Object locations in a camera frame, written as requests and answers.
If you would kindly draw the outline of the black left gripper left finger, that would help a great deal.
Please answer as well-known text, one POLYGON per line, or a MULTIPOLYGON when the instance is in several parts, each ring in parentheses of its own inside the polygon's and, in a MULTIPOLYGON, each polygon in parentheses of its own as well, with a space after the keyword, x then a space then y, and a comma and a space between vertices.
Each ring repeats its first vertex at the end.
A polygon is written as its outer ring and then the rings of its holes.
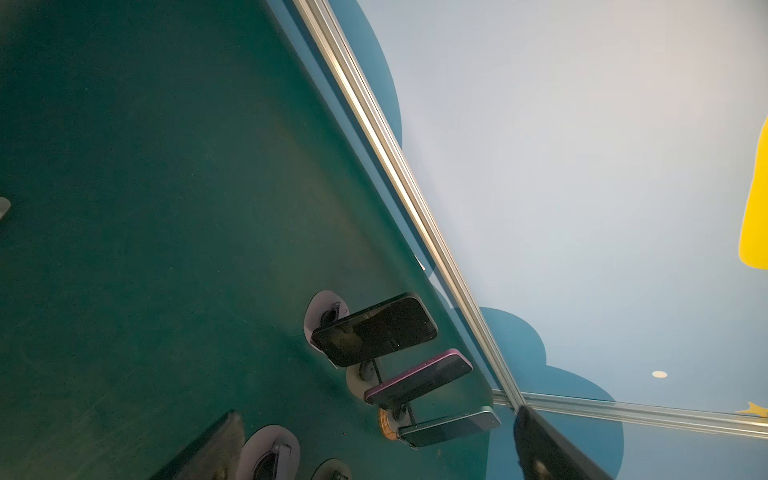
POLYGON ((234 479, 243 445, 241 414, 236 411, 226 412, 152 475, 151 479, 234 479))

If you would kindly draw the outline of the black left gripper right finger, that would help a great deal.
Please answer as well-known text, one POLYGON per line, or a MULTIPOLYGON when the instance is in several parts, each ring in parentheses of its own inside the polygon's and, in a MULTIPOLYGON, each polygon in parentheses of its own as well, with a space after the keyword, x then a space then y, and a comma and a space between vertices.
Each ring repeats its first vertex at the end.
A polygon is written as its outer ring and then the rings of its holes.
POLYGON ((525 480, 611 479, 531 407, 521 406, 516 410, 514 439, 525 480))

